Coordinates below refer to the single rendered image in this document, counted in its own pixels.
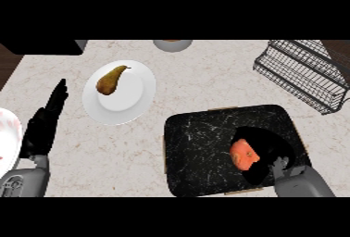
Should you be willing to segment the brown pear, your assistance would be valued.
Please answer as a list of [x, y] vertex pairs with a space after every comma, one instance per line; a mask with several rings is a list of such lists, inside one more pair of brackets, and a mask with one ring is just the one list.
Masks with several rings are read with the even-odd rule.
[[116, 66], [97, 80], [96, 89], [103, 95], [110, 95], [118, 87], [121, 73], [128, 69], [125, 65]]

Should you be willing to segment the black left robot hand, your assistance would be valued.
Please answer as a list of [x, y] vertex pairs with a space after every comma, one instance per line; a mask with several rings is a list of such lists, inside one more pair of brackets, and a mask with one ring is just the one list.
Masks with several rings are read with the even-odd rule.
[[35, 155], [47, 155], [56, 134], [57, 120], [63, 111], [67, 97], [64, 79], [60, 79], [50, 94], [44, 107], [39, 107], [28, 121], [28, 127], [19, 152], [20, 158]]

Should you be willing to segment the black marble tray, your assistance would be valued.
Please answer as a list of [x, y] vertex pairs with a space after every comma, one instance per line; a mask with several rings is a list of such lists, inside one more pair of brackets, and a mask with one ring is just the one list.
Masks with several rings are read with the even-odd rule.
[[245, 106], [172, 115], [163, 124], [163, 153], [174, 196], [194, 197], [255, 187], [230, 160], [234, 130], [242, 126], [279, 134], [293, 148], [293, 165], [310, 163], [292, 120], [280, 106]]

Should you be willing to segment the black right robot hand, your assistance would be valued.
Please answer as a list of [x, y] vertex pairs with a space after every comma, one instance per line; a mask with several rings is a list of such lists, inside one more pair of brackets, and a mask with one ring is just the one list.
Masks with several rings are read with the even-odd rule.
[[289, 142], [273, 131], [255, 127], [239, 127], [234, 130], [231, 143], [245, 139], [254, 149], [259, 161], [255, 162], [246, 171], [242, 171], [243, 178], [251, 185], [258, 185], [268, 174], [268, 167], [277, 157], [287, 157], [286, 167], [290, 168], [295, 162], [295, 152]]

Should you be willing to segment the black appliance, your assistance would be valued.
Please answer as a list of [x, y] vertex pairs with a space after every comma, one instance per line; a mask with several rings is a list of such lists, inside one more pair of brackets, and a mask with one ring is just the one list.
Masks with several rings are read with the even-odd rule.
[[0, 40], [16, 55], [78, 56], [87, 40]]

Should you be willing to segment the grey bowl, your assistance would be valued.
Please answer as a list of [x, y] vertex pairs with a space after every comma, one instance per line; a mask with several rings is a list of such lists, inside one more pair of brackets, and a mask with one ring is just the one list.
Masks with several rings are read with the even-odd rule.
[[180, 52], [183, 51], [191, 44], [191, 40], [175, 40], [175, 41], [165, 41], [165, 40], [153, 40], [153, 44], [159, 50], [163, 52]]

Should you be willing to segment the white plate with red pattern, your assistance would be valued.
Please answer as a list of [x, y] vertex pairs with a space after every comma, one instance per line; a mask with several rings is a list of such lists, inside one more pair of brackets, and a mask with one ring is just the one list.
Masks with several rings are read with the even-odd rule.
[[20, 146], [22, 124], [16, 115], [0, 107], [0, 178], [13, 169]]

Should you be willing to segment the orange squash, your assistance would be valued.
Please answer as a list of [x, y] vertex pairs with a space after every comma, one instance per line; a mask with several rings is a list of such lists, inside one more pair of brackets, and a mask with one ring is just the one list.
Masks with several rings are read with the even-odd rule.
[[242, 171], [246, 171], [251, 165], [259, 161], [259, 157], [245, 139], [239, 139], [231, 144], [230, 159], [231, 159], [233, 165]]

